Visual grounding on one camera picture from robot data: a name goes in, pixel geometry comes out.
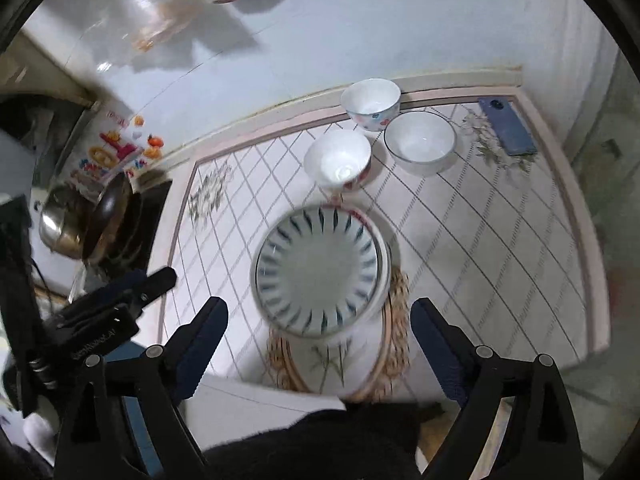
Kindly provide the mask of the white gloved left hand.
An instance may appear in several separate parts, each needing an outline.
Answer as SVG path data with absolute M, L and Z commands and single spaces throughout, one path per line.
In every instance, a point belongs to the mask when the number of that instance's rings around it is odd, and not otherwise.
M 24 419 L 23 432 L 29 445 L 50 465 L 55 464 L 60 419 L 55 411 L 32 413 Z

